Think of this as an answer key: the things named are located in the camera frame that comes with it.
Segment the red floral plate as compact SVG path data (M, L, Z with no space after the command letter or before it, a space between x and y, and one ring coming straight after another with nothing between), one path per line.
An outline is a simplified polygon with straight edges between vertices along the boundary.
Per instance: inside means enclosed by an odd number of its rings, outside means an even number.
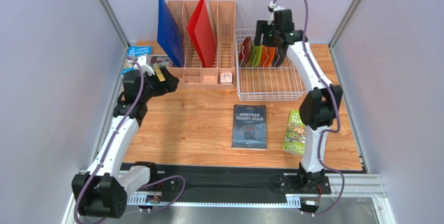
M250 57L251 57L251 53L252 53L252 48L253 48L253 42L250 36L247 36L242 45L241 48L239 50L239 66L240 67L245 67L249 61L250 61Z

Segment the blue plastic folder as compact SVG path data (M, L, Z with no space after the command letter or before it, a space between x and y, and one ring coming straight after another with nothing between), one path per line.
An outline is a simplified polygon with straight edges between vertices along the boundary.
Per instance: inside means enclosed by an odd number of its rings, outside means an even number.
M184 67L183 38L165 0L158 0L157 42L176 67Z

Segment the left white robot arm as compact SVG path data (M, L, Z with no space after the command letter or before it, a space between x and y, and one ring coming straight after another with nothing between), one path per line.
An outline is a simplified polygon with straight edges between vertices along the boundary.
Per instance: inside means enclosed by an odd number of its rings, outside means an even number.
M174 92L179 78L166 67L159 68L164 77L134 68L124 74L123 91L113 110L112 125L96 159L85 173L74 176L71 186L76 199L75 218L80 216L120 218L128 197L152 182L155 166L135 163L120 176L120 168L128 146L147 113L147 102L157 96Z

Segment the aluminium frame rail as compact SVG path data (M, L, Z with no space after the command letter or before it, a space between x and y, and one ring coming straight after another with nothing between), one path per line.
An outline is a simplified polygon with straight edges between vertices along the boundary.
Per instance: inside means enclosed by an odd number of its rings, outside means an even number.
M339 194L341 187L341 177L337 174L328 175L330 178L329 185L332 188L332 197ZM396 223L394 215L392 213L391 206L386 197L386 191L384 185L382 184L381 177L379 175L372 174L345 174L345 186L341 200L346 200L348 198L370 198L372 204L375 207L375 215L379 223ZM130 205L136 206L133 203L138 203L142 196L147 195L147 193L136 193L129 199ZM171 207L206 207L206 208L288 208L291 210L296 210L301 207L302 194L285 194L285 200L283 203L192 203L192 202L175 202ZM76 223L74 220L74 205L75 200L73 195L70 198L70 202L66 211L64 213L63 220L61 223Z

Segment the green 65-Storey Treehouse book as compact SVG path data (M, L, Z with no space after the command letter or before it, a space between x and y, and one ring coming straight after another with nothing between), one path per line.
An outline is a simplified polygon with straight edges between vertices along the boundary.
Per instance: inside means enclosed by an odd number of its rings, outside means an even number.
M302 122L298 110L291 110L286 128L282 150L303 156L305 152L306 126Z

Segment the Nineteen Eighty-Four book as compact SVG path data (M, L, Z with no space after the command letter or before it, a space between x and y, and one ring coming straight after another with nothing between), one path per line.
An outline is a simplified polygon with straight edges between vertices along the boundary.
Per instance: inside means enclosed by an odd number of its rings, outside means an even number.
M265 105L234 105L232 148L267 149Z

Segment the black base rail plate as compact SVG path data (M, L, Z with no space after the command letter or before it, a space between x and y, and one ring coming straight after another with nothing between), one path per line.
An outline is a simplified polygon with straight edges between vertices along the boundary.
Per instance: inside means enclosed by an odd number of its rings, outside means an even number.
M331 195L328 179L311 191L299 189L296 169L214 167L157 164L153 181L173 179L148 188L164 201L179 203L274 204L286 202L286 194Z

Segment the blue Treehouse book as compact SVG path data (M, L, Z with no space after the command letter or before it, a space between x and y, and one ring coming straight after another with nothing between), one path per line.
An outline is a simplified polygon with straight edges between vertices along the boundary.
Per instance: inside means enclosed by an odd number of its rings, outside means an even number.
M123 77L125 73L136 70L134 69L134 60L141 55L147 55L151 58L152 47L151 46L131 46L127 52L127 59L124 62L121 76Z

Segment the red plastic folder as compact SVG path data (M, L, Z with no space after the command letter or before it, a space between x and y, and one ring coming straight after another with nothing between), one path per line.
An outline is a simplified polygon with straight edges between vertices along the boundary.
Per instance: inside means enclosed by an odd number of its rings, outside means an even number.
M211 7L208 0L199 0L187 25L191 42L203 68L212 68L217 44Z

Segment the pink plastic file organizer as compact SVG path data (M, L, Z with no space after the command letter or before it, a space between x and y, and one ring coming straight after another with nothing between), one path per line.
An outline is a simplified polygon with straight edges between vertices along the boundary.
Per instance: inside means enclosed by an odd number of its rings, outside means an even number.
M235 87L235 1L168 1L183 39L184 62L169 63L180 89Z

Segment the illustrated garden cover book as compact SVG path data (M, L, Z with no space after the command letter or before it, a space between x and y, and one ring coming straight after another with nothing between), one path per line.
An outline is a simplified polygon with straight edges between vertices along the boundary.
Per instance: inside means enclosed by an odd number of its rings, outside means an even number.
M169 67L170 58L167 55L152 55L150 66L156 73L160 72L160 67Z

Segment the green plate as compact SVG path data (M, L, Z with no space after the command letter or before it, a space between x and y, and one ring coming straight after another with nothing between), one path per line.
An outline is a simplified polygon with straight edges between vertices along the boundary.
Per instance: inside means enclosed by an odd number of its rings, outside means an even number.
M257 68L259 66L262 58L262 50L263 50L263 45L259 46L253 45L250 56L251 67Z

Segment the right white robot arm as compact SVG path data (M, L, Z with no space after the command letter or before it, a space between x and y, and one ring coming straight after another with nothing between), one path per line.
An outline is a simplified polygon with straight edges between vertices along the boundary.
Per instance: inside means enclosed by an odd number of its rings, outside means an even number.
M333 85L321 70L304 31L295 30L292 11L277 6L270 12L270 19L257 21L254 44L283 50L297 68L307 90L299 109L306 126L306 141L297 183L300 191L312 192L326 182L325 144L333 121L339 119L343 90L340 85Z

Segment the orange plate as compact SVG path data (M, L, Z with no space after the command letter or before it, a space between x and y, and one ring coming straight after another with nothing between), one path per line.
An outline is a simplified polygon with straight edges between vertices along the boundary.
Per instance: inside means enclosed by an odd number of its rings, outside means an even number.
M270 67L276 52L275 47L264 46L261 59L261 67Z

